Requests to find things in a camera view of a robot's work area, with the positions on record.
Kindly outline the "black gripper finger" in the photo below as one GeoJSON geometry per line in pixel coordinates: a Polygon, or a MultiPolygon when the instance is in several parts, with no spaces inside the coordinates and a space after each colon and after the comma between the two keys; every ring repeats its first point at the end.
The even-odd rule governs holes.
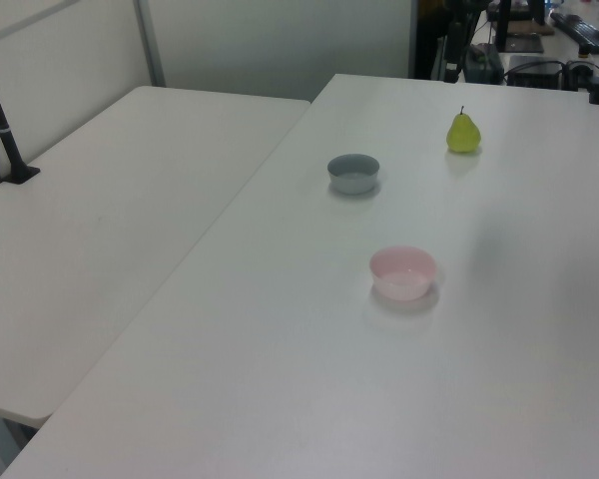
{"type": "Polygon", "coordinates": [[[478,63],[480,61],[480,50],[473,44],[473,37],[477,30],[479,18],[479,14],[467,15],[465,22],[465,40],[460,56],[460,65],[462,68],[466,67],[469,63],[478,63]]]}
{"type": "Polygon", "coordinates": [[[445,83],[456,83],[460,71],[460,59],[462,52],[462,24],[451,22],[445,41],[444,49],[444,76],[445,83]]]}

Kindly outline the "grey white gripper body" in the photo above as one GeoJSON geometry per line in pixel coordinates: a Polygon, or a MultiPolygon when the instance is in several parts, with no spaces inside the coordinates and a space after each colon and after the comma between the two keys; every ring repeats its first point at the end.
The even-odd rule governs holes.
{"type": "Polygon", "coordinates": [[[458,24],[467,24],[475,14],[480,13],[478,0],[444,0],[443,5],[452,13],[453,21],[458,24]]]}

